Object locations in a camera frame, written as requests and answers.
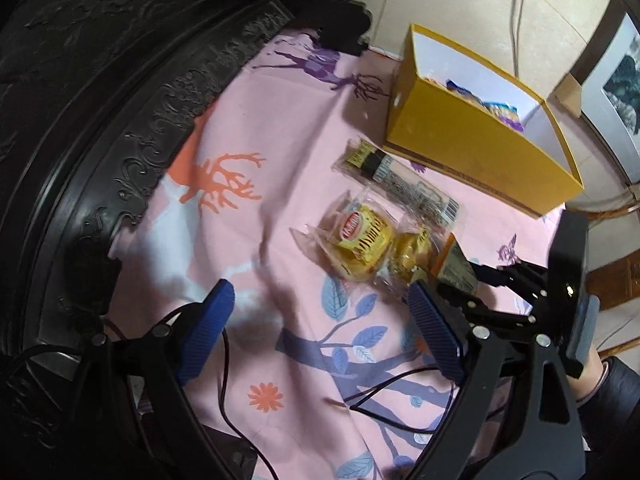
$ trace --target blue gripper pad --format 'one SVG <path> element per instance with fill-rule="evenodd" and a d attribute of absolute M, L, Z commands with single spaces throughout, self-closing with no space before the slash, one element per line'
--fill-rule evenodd
<path fill-rule="evenodd" d="M 204 306 L 202 316 L 180 348 L 180 366 L 175 373 L 180 386 L 184 386 L 200 375 L 204 363 L 233 312 L 235 302 L 234 286 L 227 280 L 219 280 L 202 302 Z"/>
<path fill-rule="evenodd" d="M 447 379 L 460 386 L 465 379 L 465 371 L 462 366 L 463 344 L 456 337 L 434 300 L 420 282 L 412 283 L 409 287 L 407 303 L 418 330 L 429 345 L 429 350 L 431 350 L 438 368 Z"/>

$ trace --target orange deer print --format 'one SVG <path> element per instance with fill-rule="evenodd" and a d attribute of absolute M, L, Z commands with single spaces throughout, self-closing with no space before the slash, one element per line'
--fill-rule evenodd
<path fill-rule="evenodd" d="M 238 209 L 238 206 L 225 196 L 225 191 L 238 198 L 260 200 L 262 196 L 254 194 L 254 185 L 250 180 L 244 180 L 244 174 L 226 170 L 222 166 L 222 163 L 226 160 L 247 160 L 260 168 L 266 159 L 260 158 L 259 155 L 260 153 L 240 153 L 238 155 L 225 153 L 225 155 L 219 156 L 213 162 L 207 159 L 201 166 L 193 166 L 191 168 L 189 190 L 180 197 L 180 203 L 184 204 L 195 197 L 199 191 L 204 191 L 198 201 L 198 209 L 202 214 L 203 206 L 210 208 L 214 213 L 219 213 L 219 208 L 222 209 L 224 206 Z M 217 175 L 220 175 L 224 182 L 217 180 Z"/>
<path fill-rule="evenodd" d="M 253 193 L 254 185 L 251 181 L 244 180 L 244 174 L 237 171 L 229 171 L 222 166 L 222 163 L 226 160 L 245 160 L 254 163 L 260 168 L 261 164 L 266 160 L 259 157 L 260 153 L 238 155 L 225 153 L 225 155 L 219 156 L 213 162 L 207 159 L 200 166 L 194 163 L 202 139 L 204 125 L 213 114 L 215 107 L 216 102 L 213 102 L 204 114 L 194 120 L 193 133 L 186 140 L 167 171 L 176 184 L 189 186 L 189 190 L 180 197 L 181 203 L 184 204 L 191 200 L 199 191 L 204 192 L 198 202 L 198 209 L 201 214 L 203 206 L 215 213 L 220 212 L 220 209 L 224 206 L 238 209 L 238 206 L 225 195 L 225 192 L 248 200 L 261 199 L 260 195 Z"/>

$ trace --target black cable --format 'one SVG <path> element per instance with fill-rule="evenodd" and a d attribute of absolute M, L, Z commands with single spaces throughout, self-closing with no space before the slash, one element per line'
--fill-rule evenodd
<path fill-rule="evenodd" d="M 60 345 L 35 345 L 31 348 L 27 348 L 18 357 L 16 357 L 11 364 L 4 371 L 4 378 L 2 380 L 7 383 L 14 376 L 14 374 L 25 364 L 29 359 L 36 357 L 36 355 L 46 354 L 50 352 L 58 352 L 66 354 L 67 356 L 81 356 L 82 352 L 76 348 L 70 348 L 68 346 Z"/>
<path fill-rule="evenodd" d="M 118 336 L 121 341 L 128 341 L 129 338 L 124 335 L 122 330 L 109 318 L 105 317 L 102 319 L 102 325 L 111 329 L 111 331 Z"/>
<path fill-rule="evenodd" d="M 407 377 L 407 375 L 417 374 L 418 372 L 433 372 L 434 370 L 440 370 L 440 369 L 437 366 L 423 366 L 421 368 L 415 368 L 414 370 L 409 370 L 409 371 L 401 373 L 400 375 L 396 375 L 395 377 L 391 377 L 390 379 L 387 379 L 383 383 L 376 384 L 375 386 L 369 388 L 368 390 L 365 390 L 363 392 L 359 392 L 359 393 L 357 393 L 355 395 L 352 395 L 352 396 L 349 396 L 349 397 L 347 397 L 346 399 L 343 399 L 343 400 L 344 400 L 344 402 L 349 402 L 350 400 L 356 399 L 357 397 L 361 397 L 363 395 L 367 395 L 369 392 L 373 392 L 366 399 L 360 400 L 359 402 L 354 404 L 354 406 L 357 408 L 365 400 L 370 399 L 373 395 L 378 393 L 380 390 L 383 390 L 384 388 L 386 388 L 390 384 L 395 383 L 397 380 L 402 379 L 403 377 Z"/>
<path fill-rule="evenodd" d="M 444 408 L 444 415 L 446 415 L 449 412 L 449 409 L 450 409 L 451 404 L 453 402 L 453 391 L 454 391 L 454 389 L 455 389 L 455 384 L 452 383 L 451 384 L 451 390 L 449 392 L 449 400 L 447 401 L 447 405 Z M 363 399 L 362 402 L 364 402 L 367 399 L 370 399 L 371 397 L 372 396 L 367 396 L 367 398 Z M 438 425 L 438 428 L 436 428 L 435 430 L 427 430 L 426 428 L 424 428 L 424 429 L 412 428 L 411 426 L 406 426 L 404 424 L 399 424 L 398 422 L 396 422 L 394 420 L 391 420 L 390 418 L 386 418 L 386 416 L 378 415 L 377 413 L 373 413 L 373 412 L 370 412 L 369 410 L 365 410 L 365 409 L 361 408 L 360 404 L 362 402 L 357 402 L 353 406 L 350 406 L 349 409 L 354 411 L 354 412 L 362 413 L 363 415 L 370 416 L 371 418 L 374 418 L 375 420 L 379 420 L 380 422 L 384 422 L 385 424 L 388 424 L 388 425 L 390 425 L 390 426 L 392 426 L 394 428 L 397 428 L 398 430 L 411 431 L 412 433 L 418 433 L 418 434 L 433 434 L 440 427 L 440 425 Z"/>
<path fill-rule="evenodd" d="M 264 465 L 267 466 L 267 469 L 271 473 L 271 476 L 273 476 L 273 480 L 279 480 L 275 469 L 273 468 L 271 463 L 267 460 L 267 458 L 262 454 L 262 452 L 255 446 L 255 444 L 253 442 L 251 442 L 247 437 L 245 437 L 244 434 L 232 424 L 232 422 L 229 420 L 228 416 L 226 416 L 225 396 L 226 396 L 226 384 L 227 384 L 227 382 L 229 380 L 229 361 L 230 361 L 230 359 L 229 359 L 229 340 L 228 340 L 228 338 L 226 336 L 226 330 L 225 329 L 222 329 L 222 341 L 223 341 L 223 343 L 225 345 L 225 367 L 224 367 L 224 371 L 223 371 L 223 375 L 222 375 L 222 386 L 220 387 L 220 395 L 218 396 L 218 406 L 220 407 L 220 415 L 222 415 L 222 418 L 224 419 L 226 424 L 233 431 L 235 431 L 236 434 L 242 440 L 244 440 L 247 444 L 249 444 L 249 446 L 251 446 L 253 448 L 255 453 L 262 459 L 262 461 L 264 462 Z"/>
<path fill-rule="evenodd" d="M 500 406 L 500 408 L 496 408 L 495 410 L 493 410 L 492 412 L 489 412 L 489 415 L 486 416 L 485 420 L 489 420 L 490 418 L 493 418 L 494 416 L 496 416 L 498 413 L 503 412 L 505 409 L 507 408 L 507 405 L 504 404 L 502 406 Z"/>

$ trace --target plastic wrapper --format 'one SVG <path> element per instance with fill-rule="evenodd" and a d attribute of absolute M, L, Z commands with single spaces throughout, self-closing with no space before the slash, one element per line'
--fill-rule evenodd
<path fill-rule="evenodd" d="M 478 289 L 478 278 L 453 234 L 449 235 L 430 272 L 439 281 L 467 294 L 475 294 Z"/>
<path fill-rule="evenodd" d="M 492 116 L 496 117 L 500 122 L 506 124 L 510 128 L 513 128 L 517 132 L 524 133 L 524 127 L 518 117 L 518 109 L 515 106 L 509 106 L 505 103 L 491 103 L 482 101 L 478 96 L 472 94 L 466 88 L 456 85 L 452 80 L 447 81 L 447 90 L 462 97 L 465 101 L 474 104 L 475 106 L 484 108 Z"/>
<path fill-rule="evenodd" d="M 368 140 L 350 141 L 334 170 L 370 183 L 373 190 L 427 224 L 443 242 L 461 214 L 456 200 Z"/>
<path fill-rule="evenodd" d="M 396 221 L 365 189 L 336 216 L 328 230 L 315 236 L 338 275 L 345 280 L 372 280 L 396 238 Z"/>
<path fill-rule="evenodd" d="M 437 254 L 436 243 L 427 225 L 414 216 L 404 216 L 375 283 L 386 285 L 402 300 L 409 285 L 430 271 Z"/>
<path fill-rule="evenodd" d="M 524 133 L 524 127 L 520 122 L 518 109 L 515 106 L 509 106 L 504 103 L 484 103 L 484 106 L 486 106 L 486 109 L 499 121 L 502 121 L 521 134 Z"/>

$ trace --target open box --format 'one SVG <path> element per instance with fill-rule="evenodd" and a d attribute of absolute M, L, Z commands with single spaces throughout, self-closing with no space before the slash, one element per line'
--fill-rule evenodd
<path fill-rule="evenodd" d="M 513 130 L 433 81 L 452 80 L 484 102 L 518 109 Z M 544 99 L 469 49 L 411 25 L 394 83 L 385 149 L 540 216 L 584 190 Z"/>

